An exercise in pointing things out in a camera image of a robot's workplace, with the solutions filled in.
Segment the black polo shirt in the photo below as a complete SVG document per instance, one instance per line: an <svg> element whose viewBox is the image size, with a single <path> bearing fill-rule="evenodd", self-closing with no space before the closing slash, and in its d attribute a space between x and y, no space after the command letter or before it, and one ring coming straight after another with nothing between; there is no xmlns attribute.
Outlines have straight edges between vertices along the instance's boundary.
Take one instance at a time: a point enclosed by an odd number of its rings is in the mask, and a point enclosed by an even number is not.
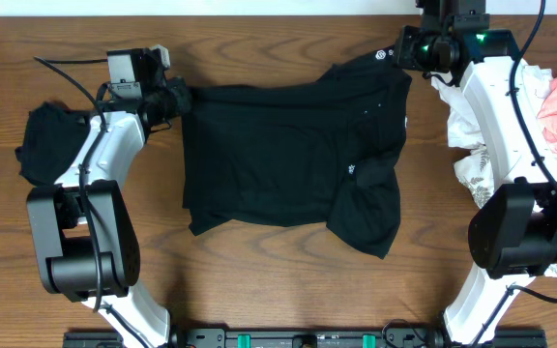
<svg viewBox="0 0 557 348"><path fill-rule="evenodd" d="M396 164L412 82L395 53L371 51L300 85L193 88L182 119L191 232L324 223L386 256L401 220Z"/></svg>

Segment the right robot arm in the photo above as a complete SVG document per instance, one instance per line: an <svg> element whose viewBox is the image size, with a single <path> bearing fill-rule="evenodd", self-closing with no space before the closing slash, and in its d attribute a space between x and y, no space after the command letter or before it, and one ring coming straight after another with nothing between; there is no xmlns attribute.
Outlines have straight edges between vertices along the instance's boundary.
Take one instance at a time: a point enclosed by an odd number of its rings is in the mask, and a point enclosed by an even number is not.
<svg viewBox="0 0 557 348"><path fill-rule="evenodd" d="M557 164L546 151L524 73L526 49L493 30L482 1L420 0L419 26L404 27L395 64L429 78L451 75L478 121L494 192L472 218L473 266L438 329L383 329L389 347L543 347L541 330L499 323L518 293L557 264Z"/></svg>

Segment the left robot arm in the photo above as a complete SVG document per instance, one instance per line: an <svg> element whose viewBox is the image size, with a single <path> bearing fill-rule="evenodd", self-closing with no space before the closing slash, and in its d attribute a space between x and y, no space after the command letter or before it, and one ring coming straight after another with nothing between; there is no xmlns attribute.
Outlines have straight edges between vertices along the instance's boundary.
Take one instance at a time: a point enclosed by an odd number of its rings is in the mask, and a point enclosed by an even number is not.
<svg viewBox="0 0 557 348"><path fill-rule="evenodd" d="M182 347L169 311L140 280L140 246L121 192L149 136L191 110L180 77L167 78L160 45L110 50L109 79L72 110L33 110L16 156L31 183L26 200L41 283L90 307L107 332L66 333L67 347Z"/></svg>

